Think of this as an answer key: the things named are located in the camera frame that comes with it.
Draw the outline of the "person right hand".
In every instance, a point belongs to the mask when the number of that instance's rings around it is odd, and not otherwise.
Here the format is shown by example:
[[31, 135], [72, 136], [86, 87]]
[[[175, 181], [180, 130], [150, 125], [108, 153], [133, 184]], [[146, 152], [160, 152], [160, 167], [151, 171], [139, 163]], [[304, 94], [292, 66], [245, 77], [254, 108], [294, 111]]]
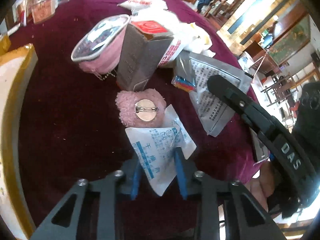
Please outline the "person right hand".
[[259, 204], [268, 212], [267, 198], [275, 189], [274, 168], [270, 161], [264, 162], [260, 167], [260, 176], [252, 178], [245, 187], [256, 198]]

